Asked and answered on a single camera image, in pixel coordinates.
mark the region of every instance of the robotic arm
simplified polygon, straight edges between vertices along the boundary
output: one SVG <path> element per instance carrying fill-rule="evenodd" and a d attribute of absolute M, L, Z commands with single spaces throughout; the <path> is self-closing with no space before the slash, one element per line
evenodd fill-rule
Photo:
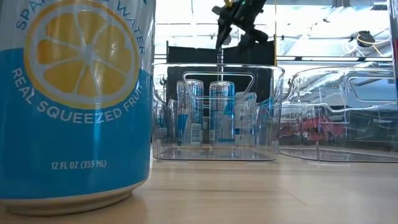
<path fill-rule="evenodd" d="M 212 11 L 219 15 L 218 19 L 218 35 L 216 48 L 220 49 L 223 42 L 227 39 L 232 31 L 231 25 L 236 25 L 245 34 L 242 36 L 238 44 L 238 53 L 259 44 L 267 44 L 268 35 L 254 28 L 254 21 L 258 14 L 263 13 L 267 0 L 224 0 L 225 6 L 215 6 Z"/>

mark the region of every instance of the can rim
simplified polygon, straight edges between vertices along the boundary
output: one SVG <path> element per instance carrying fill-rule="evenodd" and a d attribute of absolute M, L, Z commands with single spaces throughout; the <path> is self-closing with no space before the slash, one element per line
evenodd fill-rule
<path fill-rule="evenodd" d="M 188 82 L 200 82 L 200 83 L 203 84 L 203 81 L 201 81 L 201 80 L 196 80 L 196 79 L 187 79 L 186 81 L 187 81 L 187 83 L 188 83 Z M 184 81 L 183 81 L 183 80 L 179 80 L 179 81 L 177 81 L 177 84 L 178 84 L 178 83 L 184 83 Z"/>
<path fill-rule="evenodd" d="M 187 79 L 186 81 L 187 81 L 187 83 L 188 83 L 188 82 L 200 82 L 200 83 L 203 84 L 203 81 L 201 81 L 201 80 L 196 80 L 196 79 L 192 79 L 192 78 L 191 78 L 191 79 Z"/>
<path fill-rule="evenodd" d="M 214 81 L 214 82 L 211 82 L 210 85 L 219 84 L 219 83 L 225 83 L 225 84 L 233 84 L 233 85 L 235 85 L 235 83 L 230 82 L 230 81 Z"/>

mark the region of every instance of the can lid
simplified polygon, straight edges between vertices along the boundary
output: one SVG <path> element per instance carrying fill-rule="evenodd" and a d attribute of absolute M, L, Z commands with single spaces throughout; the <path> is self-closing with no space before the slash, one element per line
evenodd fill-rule
<path fill-rule="evenodd" d="M 187 79 L 187 83 L 195 83 L 195 82 L 198 82 L 198 83 L 202 83 L 202 84 L 203 84 L 203 82 L 200 81 L 200 80 Z"/>
<path fill-rule="evenodd" d="M 230 81 L 214 81 L 214 82 L 210 83 L 210 85 L 220 85 L 220 84 L 232 84 L 232 85 L 235 85 L 235 83 L 230 82 Z"/>

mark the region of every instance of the clear plastic bin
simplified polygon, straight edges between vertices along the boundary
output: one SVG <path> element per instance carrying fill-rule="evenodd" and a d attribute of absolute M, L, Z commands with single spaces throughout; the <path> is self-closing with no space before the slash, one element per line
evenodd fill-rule
<path fill-rule="evenodd" d="M 203 81 L 203 84 L 193 82 L 192 78 Z M 210 83 L 219 80 L 224 83 L 210 87 Z M 235 93 L 228 81 L 234 83 Z M 165 160 L 275 160 L 283 81 L 284 70 L 279 67 L 155 65 L 153 157 Z"/>
<path fill-rule="evenodd" d="M 319 161 L 398 162 L 392 69 L 316 68 L 284 96 L 281 154 Z"/>

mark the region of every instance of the silver can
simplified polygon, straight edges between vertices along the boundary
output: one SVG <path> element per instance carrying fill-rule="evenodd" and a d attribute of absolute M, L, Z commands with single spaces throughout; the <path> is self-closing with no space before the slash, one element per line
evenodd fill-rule
<path fill-rule="evenodd" d="M 187 80 L 194 96 L 203 96 L 204 85 L 199 80 Z M 198 147 L 203 144 L 203 100 L 191 96 L 183 81 L 177 82 L 177 146 Z"/>
<path fill-rule="evenodd" d="M 234 83 L 226 81 L 210 83 L 209 142 L 211 147 L 234 146 L 234 96 Z"/>

